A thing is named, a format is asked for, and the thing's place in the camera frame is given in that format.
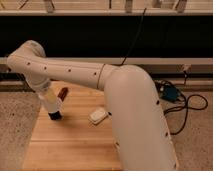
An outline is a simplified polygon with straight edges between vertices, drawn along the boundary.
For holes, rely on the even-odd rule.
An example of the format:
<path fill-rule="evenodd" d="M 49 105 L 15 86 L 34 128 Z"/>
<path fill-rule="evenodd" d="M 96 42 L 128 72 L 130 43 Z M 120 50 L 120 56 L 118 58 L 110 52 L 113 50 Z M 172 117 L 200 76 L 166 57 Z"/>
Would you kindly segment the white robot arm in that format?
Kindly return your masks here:
<path fill-rule="evenodd" d="M 25 77 L 53 120 L 61 117 L 62 101 L 50 88 L 52 80 L 102 91 L 123 171 L 179 171 L 155 83 L 144 69 L 50 59 L 33 40 L 13 51 L 7 66 Z"/>

